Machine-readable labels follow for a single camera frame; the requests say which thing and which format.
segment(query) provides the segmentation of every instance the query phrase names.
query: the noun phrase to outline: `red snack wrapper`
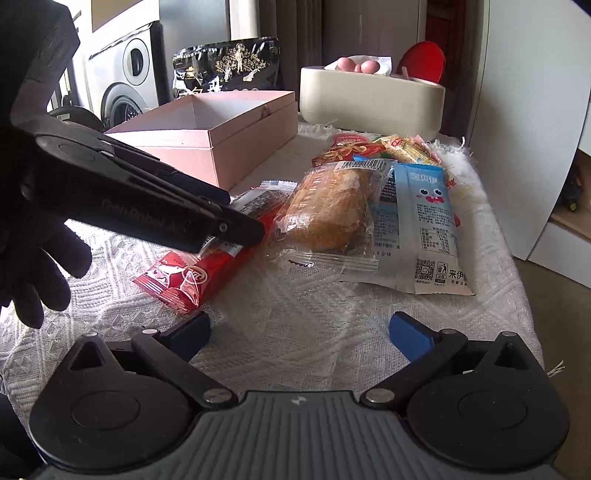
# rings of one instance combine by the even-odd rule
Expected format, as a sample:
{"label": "red snack wrapper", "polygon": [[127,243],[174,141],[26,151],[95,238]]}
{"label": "red snack wrapper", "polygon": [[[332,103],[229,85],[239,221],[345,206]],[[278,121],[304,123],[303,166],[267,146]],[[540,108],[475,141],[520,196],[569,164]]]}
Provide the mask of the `red snack wrapper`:
{"label": "red snack wrapper", "polygon": [[[258,219],[271,231],[275,215],[296,187],[290,181],[264,181],[235,199],[230,206]],[[256,245],[210,238],[199,254],[169,252],[132,281],[149,295],[179,313],[191,313],[208,301],[254,253]]]}
{"label": "red snack wrapper", "polygon": [[370,142],[363,135],[339,134],[333,137],[333,144],[328,150],[317,157],[312,158],[312,165],[320,167],[326,163],[335,161],[351,161],[353,155],[364,158],[379,157],[386,147],[382,144]]}

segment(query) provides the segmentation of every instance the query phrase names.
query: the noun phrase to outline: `table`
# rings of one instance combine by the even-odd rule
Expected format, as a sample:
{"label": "table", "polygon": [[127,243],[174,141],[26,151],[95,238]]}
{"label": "table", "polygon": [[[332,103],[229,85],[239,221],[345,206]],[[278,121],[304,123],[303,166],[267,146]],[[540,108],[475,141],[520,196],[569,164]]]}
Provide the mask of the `table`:
{"label": "table", "polygon": [[[300,124],[298,135],[232,193],[266,179],[299,181],[336,132]],[[460,183],[450,196],[462,220],[460,265],[474,296],[415,296],[341,283],[336,270],[279,265],[259,249],[206,306],[212,337],[192,364],[237,393],[346,389],[358,395],[407,363],[387,335],[397,310],[471,339],[492,340],[513,330],[542,361],[523,285],[476,170],[457,148],[444,150],[442,160]],[[168,328],[177,319],[131,282],[168,248],[77,222],[70,226],[91,246],[93,263],[84,278],[69,278],[68,309],[46,310],[40,330],[20,324],[13,310],[0,320],[0,389],[25,424],[44,384],[83,332],[121,340],[145,327]]]}

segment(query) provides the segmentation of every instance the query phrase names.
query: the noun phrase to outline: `pink box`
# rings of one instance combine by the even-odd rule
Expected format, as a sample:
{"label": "pink box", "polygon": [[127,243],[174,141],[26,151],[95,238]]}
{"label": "pink box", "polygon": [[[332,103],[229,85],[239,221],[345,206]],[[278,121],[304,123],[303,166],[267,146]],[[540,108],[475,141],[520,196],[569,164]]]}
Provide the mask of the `pink box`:
{"label": "pink box", "polygon": [[294,92],[274,90],[189,95],[107,132],[224,190],[296,133]]}

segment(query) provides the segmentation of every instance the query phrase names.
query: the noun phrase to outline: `snack package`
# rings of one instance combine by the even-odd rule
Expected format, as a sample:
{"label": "snack package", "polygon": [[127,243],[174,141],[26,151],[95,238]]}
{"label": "snack package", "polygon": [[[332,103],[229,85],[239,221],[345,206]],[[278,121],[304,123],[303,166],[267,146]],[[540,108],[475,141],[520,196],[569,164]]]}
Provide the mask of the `snack package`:
{"label": "snack package", "polygon": [[[429,148],[427,143],[416,135],[412,138],[401,138],[398,135],[380,137],[376,143],[382,145],[385,151],[381,154],[383,158],[391,158],[399,163],[418,163],[421,165],[440,166],[441,159]],[[445,170],[445,182],[447,189],[453,188],[455,179]]]}
{"label": "snack package", "polygon": [[279,41],[247,38],[184,48],[173,55],[174,98],[230,90],[277,90]]}
{"label": "snack package", "polygon": [[406,293],[474,295],[459,266],[457,230],[441,167],[394,164],[374,209],[374,249],[376,272],[344,271],[341,280]]}
{"label": "snack package", "polygon": [[386,148],[371,142],[359,134],[339,134],[332,138],[332,146],[317,157],[312,158],[312,166],[320,167],[336,161],[353,160],[353,155],[363,158],[379,158]]}
{"label": "snack package", "polygon": [[[230,207],[258,219],[269,233],[277,212],[295,187],[292,181],[266,180],[240,195]],[[256,247],[244,248],[211,237],[197,255],[169,252],[132,281],[173,310],[190,313],[208,301]]]}
{"label": "snack package", "polygon": [[275,218],[288,260],[375,270],[371,205],[387,179],[385,160],[340,161],[309,170]]}

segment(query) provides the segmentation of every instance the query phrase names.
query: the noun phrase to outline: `black snack bag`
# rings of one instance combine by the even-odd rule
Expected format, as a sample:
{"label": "black snack bag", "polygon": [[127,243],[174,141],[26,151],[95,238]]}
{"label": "black snack bag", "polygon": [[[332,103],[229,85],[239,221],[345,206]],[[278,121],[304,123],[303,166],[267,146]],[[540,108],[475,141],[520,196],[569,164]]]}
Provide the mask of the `black snack bag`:
{"label": "black snack bag", "polygon": [[279,54],[274,37],[184,48],[173,56],[174,98],[226,90],[276,90]]}

